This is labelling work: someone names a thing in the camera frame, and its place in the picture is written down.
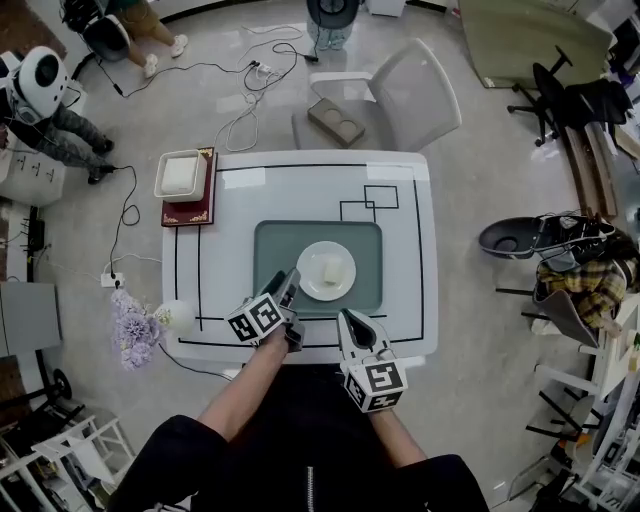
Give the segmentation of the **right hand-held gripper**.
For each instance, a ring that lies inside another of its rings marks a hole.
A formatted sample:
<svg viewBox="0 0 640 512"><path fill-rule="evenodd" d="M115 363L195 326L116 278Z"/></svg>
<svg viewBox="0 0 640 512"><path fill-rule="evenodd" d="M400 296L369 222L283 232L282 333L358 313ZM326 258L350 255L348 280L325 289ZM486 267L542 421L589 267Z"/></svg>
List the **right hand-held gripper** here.
<svg viewBox="0 0 640 512"><path fill-rule="evenodd" d="M375 319L347 309L338 313L338 338L344 359L356 358L356 347L373 354L344 367L344 388L362 413L396 406L408 389L406 370L389 348L389 338Z"/></svg>

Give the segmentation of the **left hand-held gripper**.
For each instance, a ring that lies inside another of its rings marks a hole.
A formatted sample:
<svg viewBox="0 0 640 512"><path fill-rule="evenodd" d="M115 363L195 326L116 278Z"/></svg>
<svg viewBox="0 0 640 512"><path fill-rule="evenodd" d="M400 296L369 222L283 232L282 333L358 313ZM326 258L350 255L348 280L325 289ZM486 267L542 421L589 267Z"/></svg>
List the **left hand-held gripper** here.
<svg viewBox="0 0 640 512"><path fill-rule="evenodd" d="M305 329L291 309L299 289L300 272L292 268L287 274L277 271L256 293L227 316L227 323L240 342L258 346L280 326L290 352L303 347Z"/></svg>

